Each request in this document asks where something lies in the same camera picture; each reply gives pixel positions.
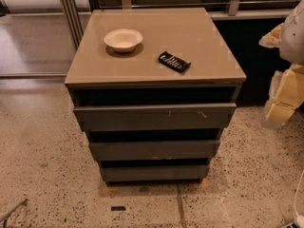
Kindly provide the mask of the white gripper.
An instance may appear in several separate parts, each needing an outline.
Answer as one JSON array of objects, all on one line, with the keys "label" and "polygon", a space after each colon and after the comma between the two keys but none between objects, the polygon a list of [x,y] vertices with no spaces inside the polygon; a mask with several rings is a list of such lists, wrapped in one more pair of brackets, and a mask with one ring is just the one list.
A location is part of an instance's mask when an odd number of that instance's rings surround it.
[{"label": "white gripper", "polygon": [[[281,30],[279,24],[266,35],[262,36],[258,44],[265,48],[279,48]],[[284,72],[277,71],[279,79],[275,90],[273,103],[267,103],[265,119],[273,124],[285,124],[295,113],[295,109],[304,103],[304,66],[291,64]]]}]

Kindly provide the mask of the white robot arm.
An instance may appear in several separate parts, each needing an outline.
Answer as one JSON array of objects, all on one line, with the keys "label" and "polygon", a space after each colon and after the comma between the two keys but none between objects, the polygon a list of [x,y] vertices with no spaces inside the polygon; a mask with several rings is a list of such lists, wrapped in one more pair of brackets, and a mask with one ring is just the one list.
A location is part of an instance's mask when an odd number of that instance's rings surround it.
[{"label": "white robot arm", "polygon": [[258,43],[265,48],[278,48],[280,57],[291,63],[284,72],[275,72],[264,106],[262,125],[278,129],[304,103],[304,0]]}]

